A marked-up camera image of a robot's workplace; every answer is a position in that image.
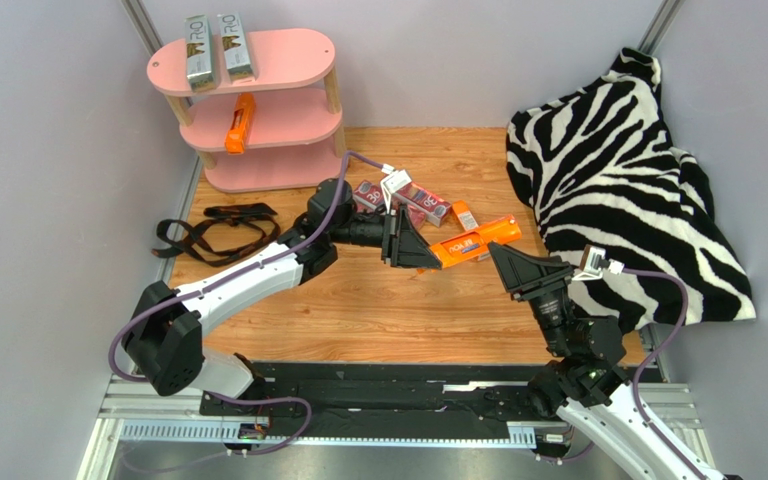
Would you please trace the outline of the teal silver toothpaste box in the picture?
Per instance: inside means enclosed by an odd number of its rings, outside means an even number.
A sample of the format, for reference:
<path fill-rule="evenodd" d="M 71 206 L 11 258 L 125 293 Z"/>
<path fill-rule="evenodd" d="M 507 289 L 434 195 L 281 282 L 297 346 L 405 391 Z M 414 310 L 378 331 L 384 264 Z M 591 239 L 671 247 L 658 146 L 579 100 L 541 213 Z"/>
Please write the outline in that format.
<path fill-rule="evenodd" d="M 215 52 L 209 18 L 206 15 L 188 17 L 184 22 L 186 47 L 186 79 L 193 92 L 203 92 L 216 86 Z"/>

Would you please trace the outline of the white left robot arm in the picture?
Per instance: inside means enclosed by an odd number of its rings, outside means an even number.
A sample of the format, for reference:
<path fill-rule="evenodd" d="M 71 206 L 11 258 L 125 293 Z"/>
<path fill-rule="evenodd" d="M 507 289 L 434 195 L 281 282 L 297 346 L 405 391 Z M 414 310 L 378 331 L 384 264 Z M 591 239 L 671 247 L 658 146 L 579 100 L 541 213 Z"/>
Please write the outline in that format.
<path fill-rule="evenodd" d="M 258 254 L 177 289 L 163 281 L 147 286 L 113 344 L 133 361 L 140 381 L 160 396 L 191 387 L 240 398 L 254 382 L 252 368 L 238 355 L 208 349 L 204 338 L 240 311 L 323 273 L 336 262 L 340 244 L 377 248 L 383 263 L 393 268 L 442 267 L 406 207 L 360 213 L 350 185 L 328 179 L 293 226 Z"/>

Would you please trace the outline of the orange toothpaste box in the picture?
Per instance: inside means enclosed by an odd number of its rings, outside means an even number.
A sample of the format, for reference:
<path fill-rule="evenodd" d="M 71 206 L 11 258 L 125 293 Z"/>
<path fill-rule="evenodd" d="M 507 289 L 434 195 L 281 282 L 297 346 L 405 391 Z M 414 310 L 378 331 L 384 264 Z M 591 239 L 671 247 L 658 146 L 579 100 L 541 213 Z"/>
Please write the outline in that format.
<path fill-rule="evenodd" d="M 465 201 L 459 200 L 454 202 L 451 210 L 464 231 L 474 230 L 479 227 L 478 221 Z"/>
<path fill-rule="evenodd" d="M 255 111 L 256 100 L 252 93 L 242 93 L 237 96 L 233 118 L 224 141 L 228 154 L 238 155 L 246 151 Z"/>

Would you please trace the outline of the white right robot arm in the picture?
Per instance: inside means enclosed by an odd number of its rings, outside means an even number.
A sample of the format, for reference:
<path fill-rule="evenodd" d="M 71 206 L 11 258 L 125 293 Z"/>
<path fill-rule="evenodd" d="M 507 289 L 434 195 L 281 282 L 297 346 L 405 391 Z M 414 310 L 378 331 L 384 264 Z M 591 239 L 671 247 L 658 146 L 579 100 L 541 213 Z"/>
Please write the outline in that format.
<path fill-rule="evenodd" d="M 573 282 L 629 273 L 604 249 L 587 246 L 580 265 L 535 257 L 492 242 L 490 256 L 512 300 L 526 302 L 552 355 L 527 385 L 527 403 L 583 433 L 633 479 L 723 479 L 643 402 L 643 371 L 627 374 L 616 318 L 578 317 L 568 295 Z"/>

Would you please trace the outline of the orange toothpaste box diagonal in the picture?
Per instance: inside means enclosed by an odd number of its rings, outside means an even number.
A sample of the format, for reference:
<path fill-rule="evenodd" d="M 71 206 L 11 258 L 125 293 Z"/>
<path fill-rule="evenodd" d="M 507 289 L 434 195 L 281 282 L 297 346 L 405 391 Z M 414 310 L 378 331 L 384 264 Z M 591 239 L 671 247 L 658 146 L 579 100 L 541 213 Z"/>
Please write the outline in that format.
<path fill-rule="evenodd" d="M 522 231 L 512 215 L 487 222 L 448 240 L 430 246 L 431 252 L 446 269 L 489 253 L 489 244 L 505 245 L 522 238 Z"/>

